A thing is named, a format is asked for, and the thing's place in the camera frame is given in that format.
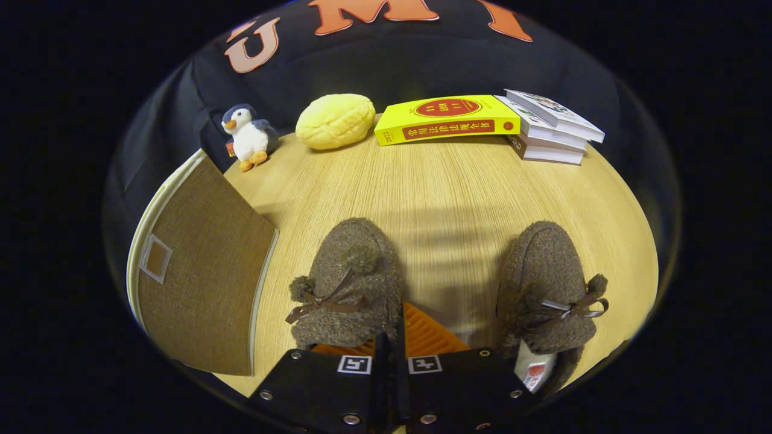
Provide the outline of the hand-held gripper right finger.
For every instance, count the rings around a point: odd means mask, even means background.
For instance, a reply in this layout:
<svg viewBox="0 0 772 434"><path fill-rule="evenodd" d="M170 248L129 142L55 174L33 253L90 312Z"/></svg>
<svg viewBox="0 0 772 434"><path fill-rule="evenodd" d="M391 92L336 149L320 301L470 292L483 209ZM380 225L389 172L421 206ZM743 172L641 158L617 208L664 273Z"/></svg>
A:
<svg viewBox="0 0 772 434"><path fill-rule="evenodd" d="M469 348L411 303L400 335L397 414L408 433L504 433L537 406L512 360Z"/></svg>

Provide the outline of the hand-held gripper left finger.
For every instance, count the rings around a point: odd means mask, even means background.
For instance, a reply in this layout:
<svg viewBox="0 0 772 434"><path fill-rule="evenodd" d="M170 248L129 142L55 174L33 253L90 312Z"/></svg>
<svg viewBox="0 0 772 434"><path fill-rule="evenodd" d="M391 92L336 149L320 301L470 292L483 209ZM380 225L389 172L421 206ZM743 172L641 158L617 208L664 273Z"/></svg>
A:
<svg viewBox="0 0 772 434"><path fill-rule="evenodd" d="M286 352L247 407L289 433L382 433L390 425L384 333L373 356Z"/></svg>

